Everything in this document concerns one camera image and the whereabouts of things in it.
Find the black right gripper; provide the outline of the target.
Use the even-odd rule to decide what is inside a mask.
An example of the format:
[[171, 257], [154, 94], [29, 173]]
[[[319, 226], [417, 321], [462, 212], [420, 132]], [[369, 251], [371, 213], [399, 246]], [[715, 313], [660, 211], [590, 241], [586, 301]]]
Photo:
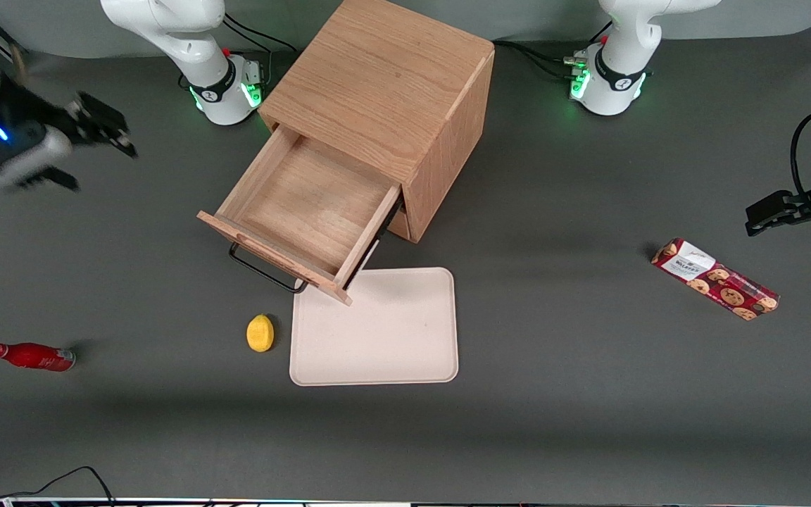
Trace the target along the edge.
[[78, 91], [70, 109], [57, 107], [9, 77], [0, 78], [0, 185], [29, 189], [50, 182], [80, 192], [76, 177], [56, 167], [80, 136], [138, 157], [125, 117], [112, 106]]

